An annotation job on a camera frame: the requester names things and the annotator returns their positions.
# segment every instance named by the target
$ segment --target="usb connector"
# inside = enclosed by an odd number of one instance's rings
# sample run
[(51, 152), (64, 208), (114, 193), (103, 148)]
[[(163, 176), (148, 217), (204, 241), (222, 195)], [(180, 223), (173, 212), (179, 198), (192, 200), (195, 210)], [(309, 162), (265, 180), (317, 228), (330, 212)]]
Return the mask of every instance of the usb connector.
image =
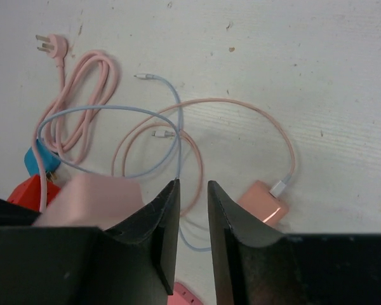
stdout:
[(175, 136), (175, 132), (169, 132), (168, 130), (156, 130), (151, 134), (156, 138), (170, 138)]
[(286, 177), (277, 183), (274, 184), (274, 186), (269, 191), (273, 197), (278, 198), (280, 195), (284, 192), (288, 182), (291, 180), (291, 175), (288, 174)]

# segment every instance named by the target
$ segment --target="white table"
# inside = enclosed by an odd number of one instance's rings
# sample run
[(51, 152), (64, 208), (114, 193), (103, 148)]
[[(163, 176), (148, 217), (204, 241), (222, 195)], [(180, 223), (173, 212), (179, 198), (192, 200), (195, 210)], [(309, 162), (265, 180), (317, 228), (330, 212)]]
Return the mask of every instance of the white table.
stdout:
[[(67, 71), (90, 49), (119, 62), (121, 81), (110, 104), (150, 110), (172, 104), (162, 84), (132, 77), (152, 72), (170, 79), (183, 100), (230, 97), (274, 115), (298, 156), (284, 194), (291, 211), (282, 230), (381, 232), (381, 1), (0, 1), (2, 198), (28, 177), (23, 156), (36, 120), (57, 94), (54, 63), (36, 50), (34, 37), (52, 32), (73, 47)], [(102, 111), (83, 165), (109, 173), (118, 140), (142, 117)], [(75, 118), (68, 118), (69, 126)], [(271, 184), (288, 171), (281, 137), (258, 114), (223, 104), (192, 106), (185, 110), (185, 129), (199, 144), (205, 182), (219, 181), (235, 199), (254, 180)], [(168, 145), (142, 137), (128, 171), (154, 164)], [(135, 153), (141, 147), (148, 152)], [(141, 180), (145, 202), (173, 177), (174, 167)], [(181, 178), (184, 204), (196, 177), (189, 154)], [(191, 217), (207, 226), (206, 188)], [(208, 245), (185, 233), (195, 245)], [(210, 253), (191, 252), (180, 241), (177, 278), (215, 304)]]

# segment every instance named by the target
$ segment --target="red object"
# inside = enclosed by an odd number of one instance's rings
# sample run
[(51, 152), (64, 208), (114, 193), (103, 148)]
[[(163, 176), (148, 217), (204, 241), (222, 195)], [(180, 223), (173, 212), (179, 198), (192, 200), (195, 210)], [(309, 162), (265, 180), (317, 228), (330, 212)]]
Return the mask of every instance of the red object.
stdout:
[(188, 288), (176, 282), (173, 295), (168, 296), (168, 305), (203, 305), (203, 303)]
[[(48, 206), (52, 199), (58, 194), (59, 187), (54, 185), (54, 183), (46, 182), (46, 205)], [(8, 202), (14, 203), (15, 205), (20, 205), (24, 208), (29, 208), (31, 210), (39, 212), (39, 200), (41, 195), (41, 185), (39, 183), (39, 176), (34, 175), (17, 186), (10, 197), (7, 199)]]

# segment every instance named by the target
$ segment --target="plug prongs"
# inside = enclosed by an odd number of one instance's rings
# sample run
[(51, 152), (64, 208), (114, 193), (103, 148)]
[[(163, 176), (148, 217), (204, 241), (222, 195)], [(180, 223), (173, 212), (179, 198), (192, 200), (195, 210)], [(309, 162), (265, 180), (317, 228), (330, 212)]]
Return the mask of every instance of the plug prongs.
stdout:
[(50, 50), (55, 49), (55, 47), (49, 43), (43, 43), (43, 48), (50, 49)]
[(41, 36), (41, 35), (36, 35), (36, 39), (37, 40), (41, 40), (41, 41), (44, 41), (46, 43), (50, 43), (50, 39), (48, 37), (45, 37), (45, 36)]
[(46, 53), (49, 53), (49, 52), (50, 52), (49, 49), (41, 48), (41, 47), (39, 47), (39, 46), (37, 47), (37, 49), (38, 49), (39, 51), (46, 52)]

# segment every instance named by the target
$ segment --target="pink cable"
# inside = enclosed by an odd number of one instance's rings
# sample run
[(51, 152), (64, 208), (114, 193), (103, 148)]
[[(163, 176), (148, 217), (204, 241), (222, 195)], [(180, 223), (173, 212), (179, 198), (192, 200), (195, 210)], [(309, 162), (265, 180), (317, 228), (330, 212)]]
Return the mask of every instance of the pink cable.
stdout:
[[(118, 82), (118, 71), (114, 62), (103, 54), (101, 51), (89, 51), (85, 53), (79, 62), (75, 65), (72, 70), (68, 82), (65, 84), (64, 68), (62, 65), (58, 66), (59, 76), (60, 76), (60, 93), (55, 100), (45, 109), (43, 115), (39, 118), (36, 128), (34, 130), (34, 135), (32, 137), (32, 152), (37, 160), (39, 168), (39, 176), (41, 180), (41, 199), (40, 199), (40, 212), (46, 209), (46, 173), (44, 170), (44, 165), (41, 156), (38, 153), (36, 139), (37, 139), (37, 129), (38, 126), (44, 121), (47, 116), (64, 110), (68, 104), (68, 98), (71, 93), (75, 90), (79, 82), (84, 78), (85, 74), (88, 73), (89, 68), (93, 63), (97, 63), (100, 69), (100, 76), (95, 86), (95, 89), (91, 93), (88, 105), (104, 105), (106, 104), (117, 87)], [(110, 84), (106, 86), (107, 79), (109, 78), (109, 72), (111, 73)], [(87, 143), (88, 143), (88, 129), (91, 120), (95, 117), (99, 110), (86, 110), (83, 111), (79, 121), (76, 124), (74, 131), (69, 135), (66, 140), (62, 140), (62, 130), (64, 128), (64, 117), (61, 116), (53, 120), (50, 124), (44, 128), (44, 142), (45, 146), (58, 153), (62, 159), (67, 159), (65, 153), (70, 151), (76, 142), (83, 136), (83, 142), (75, 160), (71, 160), (73, 163), (78, 164), (82, 162), (86, 156)], [(55, 139), (51, 134), (51, 126), (55, 124)]]
[[(231, 99), (228, 99), (228, 98), (201, 98), (201, 99), (195, 99), (195, 100), (189, 100), (189, 101), (186, 101), (186, 102), (182, 102), (181, 104), (175, 104), (175, 105), (172, 105), (172, 106), (169, 106), (167, 108), (164, 108), (160, 111), (158, 111), (158, 113), (162, 113), (162, 112), (165, 112), (165, 111), (169, 111), (171, 109), (174, 109), (174, 108), (177, 108), (177, 107), (185, 107), (185, 106), (188, 106), (188, 105), (193, 105), (193, 104), (199, 104), (199, 103), (207, 103), (207, 102), (225, 102), (225, 103), (230, 103), (230, 104), (236, 104), (236, 105), (240, 105), (240, 106), (243, 106), (243, 107), (246, 107), (246, 108), (249, 108), (251, 110), (254, 110), (256, 112), (258, 112), (259, 114), (263, 115), (264, 117), (266, 117), (275, 127), (276, 129), (280, 132), (280, 134), (282, 135), (282, 137), (284, 138), (285, 142), (286, 142), (286, 145), (288, 146), (288, 150), (290, 152), (290, 155), (291, 155), (291, 169), (290, 169), (290, 172), (289, 174), (292, 175), (293, 172), (295, 171), (295, 164), (296, 164), (296, 161), (295, 161), (295, 153), (293, 151), (293, 147), (292, 147), (292, 143), (291, 141), (289, 140), (287, 134), (285, 133), (285, 131), (283, 130), (282, 126), (278, 123), (278, 121), (276, 119), (274, 119), (269, 113), (255, 107), (254, 105), (251, 105), (249, 103), (246, 103), (246, 102), (240, 102), (238, 100), (231, 100)], [(112, 175), (114, 174), (114, 164), (116, 162), (116, 158), (117, 158), (117, 154), (122, 146), (122, 144), (124, 143), (124, 141), (126, 141), (126, 139), (138, 128), (140, 127), (142, 124), (146, 123), (148, 120), (150, 120), (151, 118), (153, 118), (152, 116), (149, 116), (147, 119), (139, 122), (139, 124), (137, 124), (134, 128), (132, 128), (127, 134), (126, 136), (122, 139), (122, 141), (120, 141), (116, 151), (114, 152), (114, 155), (113, 155), (113, 159), (112, 159)], [(124, 171), (125, 171), (125, 164), (126, 164), (126, 160), (127, 160), (127, 155), (128, 155), (128, 152), (132, 146), (132, 144), (134, 143), (134, 141), (136, 140), (136, 138), (141, 134), (143, 133), (144, 131), (148, 130), (149, 128), (152, 128), (153, 126), (167, 126), (166, 124), (164, 123), (155, 123), (155, 124), (151, 124), (151, 125), (147, 125), (143, 128), (141, 128), (139, 131), (137, 131), (136, 134), (134, 134), (134, 136), (131, 138), (131, 140), (129, 141), (127, 147), (126, 147), (126, 150), (124, 152), (124, 155), (123, 155), (123, 162), (122, 162), (122, 173), (124, 175)], [(186, 135), (183, 136), (184, 139), (186, 139), (186, 141), (192, 146), (192, 149), (194, 150), (195, 152), (195, 155), (196, 155), (196, 159), (197, 159), (197, 162), (200, 165), (203, 166), (203, 161), (202, 161), (202, 158), (201, 158), (201, 155), (200, 155), (200, 151), (199, 151), (199, 148), (197, 147), (196, 143), (193, 141), (193, 139), (191, 138), (191, 136), (189, 136), (187, 133), (185, 133), (183, 130), (181, 130), (181, 137), (182, 137), (182, 134)], [(181, 216), (185, 216), (191, 209), (192, 207), (197, 203), (199, 197), (200, 197), (200, 193), (201, 193), (201, 187), (202, 187), (202, 184), (203, 184), (203, 167), (202, 169), (200, 169), (200, 172), (199, 172), (199, 180), (198, 180), (198, 188), (196, 189), (196, 193), (191, 201), (191, 203), (188, 205), (188, 207), (185, 209), (185, 210), (182, 210), (181, 211)], [(195, 224), (194, 222), (192, 222), (191, 220), (187, 219), (188, 222), (190, 222), (191, 224), (193, 224), (194, 226), (197, 226), (197, 227), (200, 227), (199, 225)]]

